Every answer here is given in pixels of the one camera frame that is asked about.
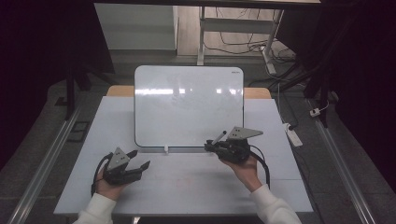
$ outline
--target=human hand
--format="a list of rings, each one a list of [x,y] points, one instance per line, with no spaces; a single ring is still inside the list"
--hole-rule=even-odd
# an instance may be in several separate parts
[[[113,201],[116,201],[120,197],[122,190],[129,184],[119,186],[113,186],[108,184],[103,179],[103,169],[104,168],[102,168],[102,170],[96,177],[96,193],[101,194]]]
[[[257,160],[252,156],[249,156],[247,161],[241,164],[235,164],[224,160],[221,161],[233,169],[236,177],[238,177],[250,192],[262,186],[262,182],[257,176]]]

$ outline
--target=white table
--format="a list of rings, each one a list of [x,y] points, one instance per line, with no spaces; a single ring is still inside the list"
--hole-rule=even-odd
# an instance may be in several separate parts
[[[271,191],[296,212],[311,212],[274,100],[246,99],[245,127],[264,131],[250,138],[262,149]],[[139,148],[134,142],[134,97],[104,97],[54,214],[76,216],[90,201],[94,170],[109,151],[139,149],[128,169],[150,160],[140,181],[122,193],[114,214],[124,216],[246,216],[256,213],[248,190],[216,155],[203,148]],[[261,181],[265,172],[259,169]]]

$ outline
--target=sleeve cuff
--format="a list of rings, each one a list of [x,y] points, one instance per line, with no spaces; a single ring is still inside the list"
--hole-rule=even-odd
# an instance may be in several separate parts
[[[94,193],[85,211],[95,217],[99,217],[106,222],[111,220],[116,202],[107,197]]]
[[[250,199],[259,207],[267,207],[274,203],[277,197],[268,189],[268,185],[262,185],[250,193]]]

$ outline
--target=metal frame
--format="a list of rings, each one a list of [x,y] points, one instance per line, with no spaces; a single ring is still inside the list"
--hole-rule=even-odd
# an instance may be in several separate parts
[[[30,211],[35,204],[40,191],[42,190],[47,177],[56,162],[59,153],[61,152],[64,142],[66,141],[67,135],[73,128],[73,125],[78,117],[81,110],[81,106],[84,104],[86,95],[82,94],[81,99],[78,101],[76,110],[71,115],[69,120],[64,121],[60,131],[58,132],[55,140],[52,142],[49,150],[47,151],[43,161],[40,163],[38,169],[35,171],[35,175],[27,186],[25,192],[23,193],[18,205],[15,207],[7,224],[17,224],[24,223],[26,218],[29,216]]]
[[[305,102],[308,104],[309,108],[313,108],[308,99],[306,99]],[[349,168],[347,167],[347,163],[344,161],[344,157],[340,153],[338,146],[335,144],[332,138],[332,134],[327,128],[323,126],[323,123],[320,122],[319,119],[315,120],[315,124],[317,125],[318,131],[326,145],[326,148],[329,150],[329,154],[332,157],[334,166],[337,169],[338,174],[340,175],[344,183],[344,186],[346,187],[346,191],[351,197],[356,212],[361,218],[361,223],[375,224],[376,222],[373,216],[373,212],[371,211],[366,200],[364,199],[364,196],[361,193],[361,189],[353,178],[352,173],[350,173]]]
[[[298,1],[271,1],[271,0],[92,0],[93,3],[109,4],[135,4],[135,5],[160,5],[160,6],[190,6],[190,7],[241,7],[241,8],[267,8],[267,9],[296,9],[315,10],[319,8],[349,8],[360,0],[348,3],[320,3]]]
[[[269,52],[274,42],[277,28],[282,17],[283,10],[276,13],[273,21],[252,21],[252,20],[236,20],[236,19],[218,19],[205,18],[205,7],[200,7],[200,39],[198,48],[197,65],[204,65],[205,45],[204,36],[207,32],[229,32],[229,33],[249,33],[249,34],[267,34],[268,41],[266,47],[262,50],[265,65],[270,75],[275,75],[276,70],[271,63]]]

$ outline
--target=metal rod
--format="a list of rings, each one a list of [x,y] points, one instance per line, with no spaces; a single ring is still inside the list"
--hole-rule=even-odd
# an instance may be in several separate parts
[[[309,100],[306,99],[305,101],[312,108]],[[341,155],[338,146],[335,144],[332,138],[332,134],[328,129],[324,128],[323,124],[318,119],[316,119],[315,123],[323,141],[325,142],[326,148],[329,150],[332,160],[334,161],[334,166],[344,182],[346,191],[351,197],[355,209],[359,217],[361,218],[361,223],[375,224],[376,222],[372,211],[368,206],[366,200],[364,199],[364,196],[361,193],[361,189],[359,188],[358,184],[350,173],[349,168],[344,161],[344,157]]]
[[[224,137],[224,135],[226,134],[226,131],[223,131],[219,137],[217,137],[215,140],[213,140],[212,145],[215,145],[222,137]]]
[[[40,163],[38,169],[35,171],[35,175],[30,181],[25,192],[23,193],[7,224],[24,223],[26,221],[26,218],[29,216],[33,205],[35,204],[35,200],[37,199],[40,190],[43,188],[44,183],[46,182],[47,177],[49,176],[50,171],[53,167],[53,164],[55,163],[62,147],[64,146],[67,135],[70,133],[70,130],[72,129],[73,124],[78,117],[81,106],[83,105],[83,102],[86,98],[85,94],[82,95],[83,97],[81,97],[82,99],[80,100],[74,113],[71,115],[71,118],[64,121],[60,131],[58,132],[51,146],[49,147],[49,150],[44,156],[43,161]]]
[[[197,65],[204,65],[204,34],[205,34],[205,7],[200,7],[200,34]]]
[[[280,22],[280,17],[282,16],[283,10],[279,10],[275,16],[275,20],[274,20],[274,25],[272,27],[272,31],[271,34],[268,36],[268,41],[267,41],[267,45],[264,49],[264,54],[265,55],[269,55],[272,43],[274,42],[274,38],[275,38],[275,34],[277,31],[277,27],[279,26],[279,22]]]

